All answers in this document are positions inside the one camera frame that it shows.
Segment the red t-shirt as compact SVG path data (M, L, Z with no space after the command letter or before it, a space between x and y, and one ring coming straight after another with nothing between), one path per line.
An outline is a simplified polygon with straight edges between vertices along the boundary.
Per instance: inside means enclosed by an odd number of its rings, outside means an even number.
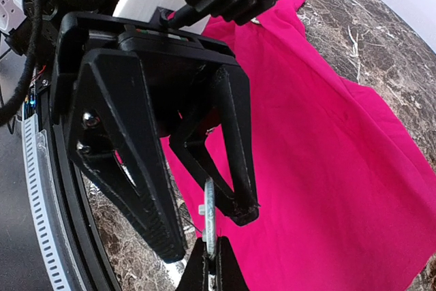
M435 173L371 88L340 77L280 0L209 20L251 91L260 216L217 216L250 290L406 290L435 253Z

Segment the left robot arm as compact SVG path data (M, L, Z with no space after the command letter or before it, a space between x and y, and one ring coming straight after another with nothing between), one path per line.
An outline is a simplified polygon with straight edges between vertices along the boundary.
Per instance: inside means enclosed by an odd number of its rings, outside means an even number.
M147 23L101 14L107 0L23 0L31 20L29 60L1 122L31 86L31 68L51 81L36 113L64 189L93 180L164 261L185 256L185 237L161 139L205 195L204 254L235 260L217 236L215 213L246 226L259 216L251 148L249 79L223 42L187 31L207 16L238 25L277 0L185 0L152 6Z

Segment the yellow round brooch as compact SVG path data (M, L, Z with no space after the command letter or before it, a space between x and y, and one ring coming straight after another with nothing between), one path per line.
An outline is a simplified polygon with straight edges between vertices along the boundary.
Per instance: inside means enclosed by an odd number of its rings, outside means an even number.
M262 24L261 24L261 22L255 17L255 18L252 18L251 19L251 22L253 23L253 24L255 24L255 25L259 25L259 26L261 26Z

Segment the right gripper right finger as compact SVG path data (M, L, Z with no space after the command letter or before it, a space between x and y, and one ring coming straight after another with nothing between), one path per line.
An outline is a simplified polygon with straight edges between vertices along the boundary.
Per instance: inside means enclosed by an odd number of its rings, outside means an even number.
M216 290L249 291L229 238L221 236L217 239L215 257Z

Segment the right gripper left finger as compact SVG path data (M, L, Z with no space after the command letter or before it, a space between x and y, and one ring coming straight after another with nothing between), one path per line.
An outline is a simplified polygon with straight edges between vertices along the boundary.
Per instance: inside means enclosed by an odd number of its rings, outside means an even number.
M208 254L206 243L197 238L176 291L208 290Z

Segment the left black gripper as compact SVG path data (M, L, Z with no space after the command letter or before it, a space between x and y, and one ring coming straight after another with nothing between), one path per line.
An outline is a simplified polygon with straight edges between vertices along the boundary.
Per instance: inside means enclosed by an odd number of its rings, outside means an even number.
M251 129L249 80L234 53L156 20L71 12L61 21L52 87L54 123L68 113L70 159L164 262L181 260L186 241L159 135L197 105L210 108L206 129Z

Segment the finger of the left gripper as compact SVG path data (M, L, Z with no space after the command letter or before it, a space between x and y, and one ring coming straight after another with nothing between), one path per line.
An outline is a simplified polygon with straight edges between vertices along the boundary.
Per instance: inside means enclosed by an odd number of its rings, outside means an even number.
M223 134L231 183L219 173L206 148L208 132L217 129ZM246 226L259 217L250 86L241 67L223 65L195 88L170 136L170 148L201 188L208 180L213 182L217 208L237 226Z

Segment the blue portrait round brooch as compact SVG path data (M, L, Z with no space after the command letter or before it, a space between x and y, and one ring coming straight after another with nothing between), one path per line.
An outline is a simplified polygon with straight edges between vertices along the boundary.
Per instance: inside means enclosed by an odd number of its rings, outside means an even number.
M204 203L198 207L198 213L204 217L202 241L206 244L208 258L214 260L217 255L215 189L212 179L204 185Z

